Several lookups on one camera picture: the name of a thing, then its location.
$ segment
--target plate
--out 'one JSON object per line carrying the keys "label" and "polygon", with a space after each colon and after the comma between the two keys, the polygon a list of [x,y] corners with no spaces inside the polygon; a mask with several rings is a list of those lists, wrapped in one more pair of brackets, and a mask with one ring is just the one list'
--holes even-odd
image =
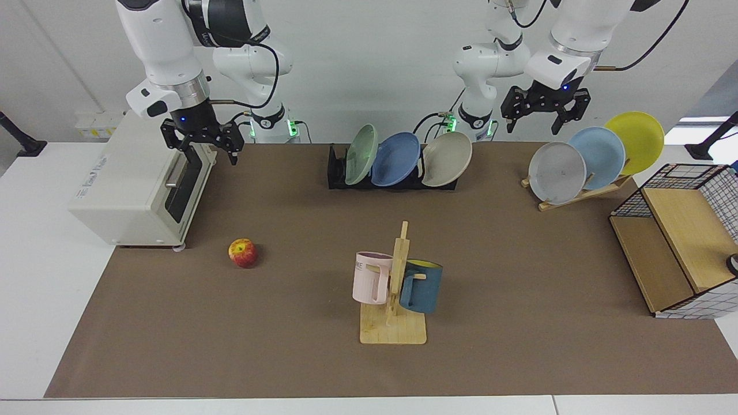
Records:
{"label": "plate", "polygon": [[448,185],[461,177],[472,161],[472,141],[465,134],[451,132],[433,140],[423,150],[423,184],[431,188]]}
{"label": "plate", "polygon": [[605,128],[620,137],[628,164],[622,174],[636,174],[651,167],[663,150],[663,128],[650,114],[624,112],[607,121]]}
{"label": "plate", "polygon": [[531,190],[538,199],[563,205],[579,195],[587,178],[582,155],[568,143],[549,143],[533,155],[528,168]]}
{"label": "plate", "polygon": [[371,168],[371,182],[386,188],[408,177],[418,164],[420,141],[413,133],[399,133],[379,145]]}
{"label": "plate", "polygon": [[625,147],[618,135],[603,127],[589,127],[569,140],[584,158],[587,177],[594,174],[584,189],[595,191],[614,182],[625,165]]}
{"label": "plate", "polygon": [[346,184],[353,186],[361,182],[376,158],[376,152],[379,147],[379,138],[376,134],[376,128],[371,124],[367,124],[356,135],[351,147],[346,153]]}

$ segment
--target white toaster oven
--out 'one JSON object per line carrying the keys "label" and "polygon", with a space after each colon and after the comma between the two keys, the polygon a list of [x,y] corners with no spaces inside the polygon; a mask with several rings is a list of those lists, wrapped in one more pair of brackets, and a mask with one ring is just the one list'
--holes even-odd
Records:
{"label": "white toaster oven", "polygon": [[69,212],[108,244],[185,242],[215,151],[204,144],[170,150],[163,120],[128,112],[69,202]]}

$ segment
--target pink mug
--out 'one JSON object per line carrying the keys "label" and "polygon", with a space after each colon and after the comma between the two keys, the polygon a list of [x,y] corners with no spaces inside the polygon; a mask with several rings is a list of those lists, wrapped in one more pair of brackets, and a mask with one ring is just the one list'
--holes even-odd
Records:
{"label": "pink mug", "polygon": [[392,256],[384,253],[356,253],[354,300],[366,304],[387,302]]}

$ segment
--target blue mug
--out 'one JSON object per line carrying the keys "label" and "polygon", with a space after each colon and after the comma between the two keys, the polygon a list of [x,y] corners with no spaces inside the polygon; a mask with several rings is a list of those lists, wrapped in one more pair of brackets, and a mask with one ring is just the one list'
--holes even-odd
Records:
{"label": "blue mug", "polygon": [[434,312],[443,271],[444,268],[436,263],[408,259],[402,281],[400,305],[414,312],[424,314]]}

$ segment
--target green plate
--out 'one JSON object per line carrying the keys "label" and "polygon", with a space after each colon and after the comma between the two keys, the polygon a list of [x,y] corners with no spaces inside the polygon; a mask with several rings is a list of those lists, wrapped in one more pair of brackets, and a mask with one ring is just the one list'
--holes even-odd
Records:
{"label": "green plate", "polygon": [[367,124],[356,135],[346,154],[347,185],[353,186],[369,174],[378,147],[379,138],[376,134],[376,128],[371,124]]}

